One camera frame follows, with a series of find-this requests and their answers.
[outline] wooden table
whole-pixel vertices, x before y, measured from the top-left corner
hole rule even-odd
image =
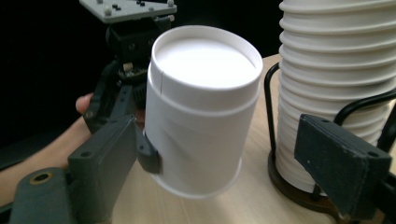
[[[279,55],[263,59],[262,81],[279,60]],[[278,73],[271,83],[273,105],[277,105]],[[336,223],[329,215],[292,202],[274,187],[267,170],[270,150],[262,90],[247,137],[241,173],[229,190],[207,200],[183,199],[162,189],[136,162],[114,207],[113,224]],[[394,163],[391,171],[396,174]]]

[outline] gray plastic part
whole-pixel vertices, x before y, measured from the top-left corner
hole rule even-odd
[[[294,149],[295,159],[344,217],[373,218],[375,189],[389,173],[392,157],[343,127],[302,114]]]
[[[95,17],[103,23],[140,20],[147,17],[169,15],[177,12],[173,1],[154,3],[135,0],[79,0]]]

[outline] white paper cup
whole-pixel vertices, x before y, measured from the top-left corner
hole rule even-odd
[[[215,196],[240,170],[262,57],[240,36],[198,25],[165,32],[151,55],[145,131],[162,158],[153,177],[182,197]]]
[[[311,85],[326,83],[327,86],[334,87],[373,85],[396,77],[396,63],[334,71],[333,69],[307,67],[282,59],[279,62],[279,68],[300,82]]]
[[[325,101],[313,98],[306,98],[289,91],[283,86],[279,86],[279,97],[293,105],[294,107],[306,111],[307,114],[337,114],[345,105],[352,103],[346,101]]]
[[[293,12],[350,11],[394,5],[393,0],[283,0],[279,8]]]
[[[359,100],[378,94],[391,91],[396,88],[396,78],[390,80],[375,83],[372,85],[356,86],[356,87],[334,87],[327,86],[326,82],[321,85],[312,85],[299,82],[293,79],[291,74],[287,74],[282,71],[279,75],[279,82],[296,94],[324,100]]]
[[[295,132],[297,132],[300,116],[302,114],[311,114],[328,120],[334,120],[336,116],[336,114],[314,114],[303,109],[298,109],[284,101],[282,97],[279,98],[278,110],[279,114],[283,118],[283,121],[285,121],[284,123],[288,126],[287,128],[292,129]],[[378,124],[383,122],[388,112],[388,104],[363,108],[349,115],[343,122],[343,127],[352,131],[353,133],[358,133],[359,131],[367,129],[367,127],[376,127],[375,129],[379,130],[381,129],[381,125]]]
[[[289,26],[333,33],[361,33],[366,29],[384,29],[396,25],[396,3],[350,10],[287,11],[282,22]]]
[[[293,165],[290,163],[287,163],[284,159],[284,156],[280,154],[282,151],[282,146],[279,146],[279,149],[276,151],[276,168],[279,171],[279,174],[282,175],[282,177],[292,184],[295,188],[306,191],[306,192],[312,192],[314,186],[315,186],[315,181],[312,177],[310,177],[309,180],[302,179],[300,176],[298,176],[296,173],[297,171],[304,171],[304,167],[300,165]]]
[[[315,52],[361,52],[396,45],[396,26],[365,34],[312,35],[284,30],[280,41],[296,49]]]
[[[277,156],[282,158],[282,160],[289,166],[289,168],[291,168],[290,172],[298,176],[300,180],[307,183],[313,181],[309,173],[307,173],[305,169],[301,169],[303,168],[303,166],[297,160],[294,159],[294,152],[289,152],[288,150],[277,150],[276,154]]]
[[[333,53],[301,50],[283,44],[279,48],[279,54],[290,63],[312,68],[333,69],[335,72],[337,70],[371,68],[395,63],[396,45],[364,52]]]

